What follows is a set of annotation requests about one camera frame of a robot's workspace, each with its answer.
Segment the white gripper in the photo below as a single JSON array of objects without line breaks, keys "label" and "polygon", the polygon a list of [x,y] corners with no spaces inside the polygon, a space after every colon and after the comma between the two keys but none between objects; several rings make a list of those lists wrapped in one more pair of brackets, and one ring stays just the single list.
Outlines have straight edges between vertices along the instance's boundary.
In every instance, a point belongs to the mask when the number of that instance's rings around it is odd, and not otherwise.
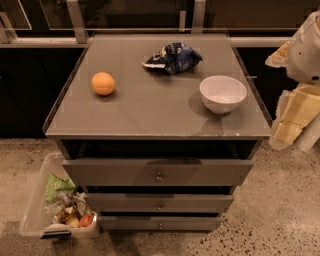
[{"label": "white gripper", "polygon": [[296,144],[300,150],[310,150],[320,137],[320,86],[311,85],[320,84],[320,11],[311,13],[290,42],[269,55],[265,64],[286,67],[288,77],[299,82],[279,97],[269,145],[284,150]]}]

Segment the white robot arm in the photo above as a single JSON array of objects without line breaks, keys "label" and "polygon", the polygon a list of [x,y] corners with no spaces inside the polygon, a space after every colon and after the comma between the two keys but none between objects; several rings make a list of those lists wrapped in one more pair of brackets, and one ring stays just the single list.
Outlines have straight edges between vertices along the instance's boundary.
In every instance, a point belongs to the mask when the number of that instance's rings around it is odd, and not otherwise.
[{"label": "white robot arm", "polygon": [[265,64],[285,67],[287,76],[298,83],[279,97],[269,145],[283,150],[295,144],[307,152],[320,139],[320,11],[311,13]]}]

